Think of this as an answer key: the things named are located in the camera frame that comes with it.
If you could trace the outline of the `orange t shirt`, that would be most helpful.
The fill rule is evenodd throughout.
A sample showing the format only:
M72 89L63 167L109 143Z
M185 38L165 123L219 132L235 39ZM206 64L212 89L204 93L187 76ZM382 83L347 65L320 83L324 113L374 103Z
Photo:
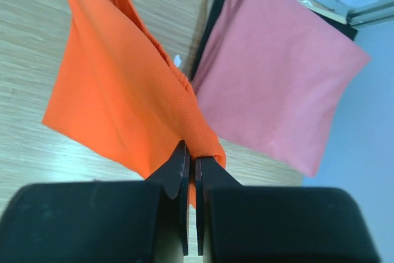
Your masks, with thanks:
M68 0L70 35L42 119L47 127L149 177L180 141L192 158L226 154L187 77L131 0Z

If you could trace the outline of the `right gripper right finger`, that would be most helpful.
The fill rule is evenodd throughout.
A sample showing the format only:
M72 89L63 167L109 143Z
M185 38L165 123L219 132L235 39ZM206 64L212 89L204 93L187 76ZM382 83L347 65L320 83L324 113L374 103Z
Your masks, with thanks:
M379 262L356 201L339 188L241 185L213 158L195 162L204 262Z

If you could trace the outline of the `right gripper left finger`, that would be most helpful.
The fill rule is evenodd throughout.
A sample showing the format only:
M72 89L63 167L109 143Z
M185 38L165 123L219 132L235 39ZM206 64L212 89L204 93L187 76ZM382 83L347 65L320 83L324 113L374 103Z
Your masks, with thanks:
M1 261L182 262L189 172L179 142L146 180L26 185L1 217Z

